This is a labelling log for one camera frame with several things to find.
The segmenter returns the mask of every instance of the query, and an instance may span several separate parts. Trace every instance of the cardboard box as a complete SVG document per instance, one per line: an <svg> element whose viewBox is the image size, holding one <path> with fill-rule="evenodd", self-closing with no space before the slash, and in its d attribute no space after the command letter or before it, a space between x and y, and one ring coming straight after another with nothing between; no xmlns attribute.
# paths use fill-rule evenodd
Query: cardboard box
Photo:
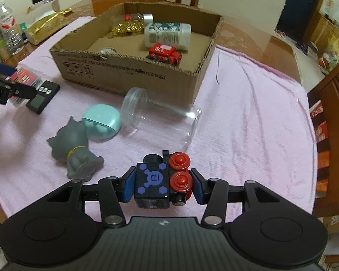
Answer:
<svg viewBox="0 0 339 271"><path fill-rule="evenodd" d="M323 224L328 230L328 233L339 232L339 215L332 217L324 217Z"/></svg>
<svg viewBox="0 0 339 271"><path fill-rule="evenodd" d="M179 67L145 57L144 35L111 37L111 17L152 13L155 22L190 23L191 45L182 52ZM130 88L145 88L151 98L192 104L213 54L223 18L190 6L171 3L121 3L83 27L69 33L50 50L66 80L106 91L126 94ZM103 57L99 51L113 47L117 54Z"/></svg>

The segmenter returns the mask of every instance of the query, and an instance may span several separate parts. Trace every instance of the wooden table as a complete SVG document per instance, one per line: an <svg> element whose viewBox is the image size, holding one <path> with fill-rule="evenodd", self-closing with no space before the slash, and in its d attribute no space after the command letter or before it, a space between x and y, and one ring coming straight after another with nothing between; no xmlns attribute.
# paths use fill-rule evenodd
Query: wooden table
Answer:
<svg viewBox="0 0 339 271"><path fill-rule="evenodd" d="M66 18L70 23L80 16L98 16L121 2L160 2L159 0L83 0L72 6L73 13ZM224 24L217 44L233 49L273 67L298 82L297 63L292 48L280 39L259 30L240 19L224 17ZM17 63L35 50L36 46L26 44L17 55L5 61L16 67Z"/></svg>

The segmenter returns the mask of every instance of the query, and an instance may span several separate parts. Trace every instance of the red wheel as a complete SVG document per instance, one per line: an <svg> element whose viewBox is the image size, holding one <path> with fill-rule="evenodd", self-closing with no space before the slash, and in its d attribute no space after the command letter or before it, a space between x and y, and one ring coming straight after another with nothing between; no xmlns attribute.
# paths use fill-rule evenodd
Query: red wheel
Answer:
<svg viewBox="0 0 339 271"><path fill-rule="evenodd" d="M181 152L173 153L170 157L170 166L173 170L182 171L190 166L191 159L190 157Z"/></svg>
<svg viewBox="0 0 339 271"><path fill-rule="evenodd" d="M189 190L186 195L186 201L190 199L191 195L192 195L192 190Z"/></svg>
<svg viewBox="0 0 339 271"><path fill-rule="evenodd" d="M169 182L171 188L178 193L191 191L193 185L192 176L185 171L179 171L173 174Z"/></svg>

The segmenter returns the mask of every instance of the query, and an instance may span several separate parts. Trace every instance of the blue gripper pad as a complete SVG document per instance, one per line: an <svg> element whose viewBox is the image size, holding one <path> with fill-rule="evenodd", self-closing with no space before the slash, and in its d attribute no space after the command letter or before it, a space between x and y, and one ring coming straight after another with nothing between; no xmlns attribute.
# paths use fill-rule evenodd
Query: blue gripper pad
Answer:
<svg viewBox="0 0 339 271"><path fill-rule="evenodd" d="M190 174L193 179L193 186L192 186L192 192L193 195L199 205L204 205L205 204L205 197L203 195L202 191L202 183L198 180L196 175L190 170Z"/></svg>
<svg viewBox="0 0 339 271"><path fill-rule="evenodd" d="M134 193L134 182L136 181L136 168L134 167L133 171L129 173L129 176L127 177L125 184L124 184L124 190L123 190L123 202L128 203L130 199L132 198L132 195Z"/></svg>

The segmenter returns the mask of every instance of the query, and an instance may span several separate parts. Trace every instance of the doorway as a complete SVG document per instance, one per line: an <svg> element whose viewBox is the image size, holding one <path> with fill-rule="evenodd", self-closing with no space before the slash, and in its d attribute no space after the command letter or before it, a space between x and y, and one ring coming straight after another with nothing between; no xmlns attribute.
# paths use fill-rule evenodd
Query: doorway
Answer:
<svg viewBox="0 0 339 271"><path fill-rule="evenodd" d="M318 0L286 0L277 29L302 43Z"/></svg>

